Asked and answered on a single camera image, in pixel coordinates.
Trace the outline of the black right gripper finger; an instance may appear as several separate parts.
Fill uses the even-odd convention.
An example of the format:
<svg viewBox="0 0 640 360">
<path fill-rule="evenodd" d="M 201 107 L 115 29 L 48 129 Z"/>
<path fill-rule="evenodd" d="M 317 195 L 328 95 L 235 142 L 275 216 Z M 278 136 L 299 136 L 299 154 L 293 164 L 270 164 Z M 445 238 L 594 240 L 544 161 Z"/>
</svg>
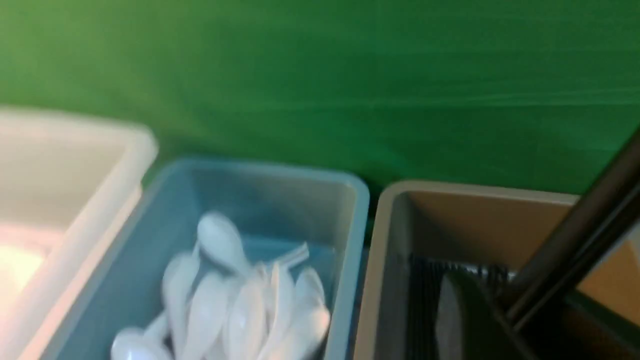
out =
<svg viewBox="0 0 640 360">
<path fill-rule="evenodd" d="M 441 281 L 435 338 L 441 360 L 637 360 L 639 328 L 575 293 L 513 330 L 476 276 Z"/>
</svg>

